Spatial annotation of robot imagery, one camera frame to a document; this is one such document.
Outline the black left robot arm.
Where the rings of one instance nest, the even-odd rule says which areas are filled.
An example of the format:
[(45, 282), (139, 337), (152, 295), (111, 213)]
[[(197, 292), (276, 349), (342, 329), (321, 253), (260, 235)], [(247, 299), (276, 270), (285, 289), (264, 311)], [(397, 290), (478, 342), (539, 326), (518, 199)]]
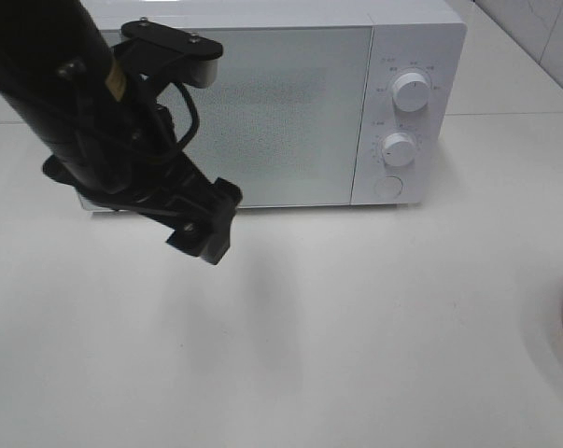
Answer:
[(217, 264), (242, 199), (186, 154), (222, 45), (140, 19), (109, 46), (79, 1), (0, 1), (0, 95), (49, 148), (45, 176), (90, 203), (170, 228), (177, 250)]

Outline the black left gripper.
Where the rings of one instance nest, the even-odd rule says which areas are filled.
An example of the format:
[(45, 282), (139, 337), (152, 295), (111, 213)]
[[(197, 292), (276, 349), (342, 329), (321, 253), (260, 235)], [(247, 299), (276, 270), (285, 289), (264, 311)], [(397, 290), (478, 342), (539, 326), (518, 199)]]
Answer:
[[(124, 104), (134, 112), (134, 126), (122, 136), (121, 161), (126, 167), (125, 186), (112, 193), (92, 192), (80, 187), (74, 170), (80, 161), (48, 157), (42, 173), (52, 181), (77, 190), (89, 206), (113, 211), (133, 211), (163, 224), (179, 224), (166, 243), (186, 255), (217, 265), (231, 244), (231, 225), (242, 191), (217, 178), (214, 183), (193, 164), (184, 148), (197, 134), (200, 119), (187, 85), (205, 89), (214, 82), (211, 75), (176, 75), (162, 72), (130, 81)], [(158, 96), (174, 86), (190, 116), (190, 125), (176, 137), (169, 109)]]

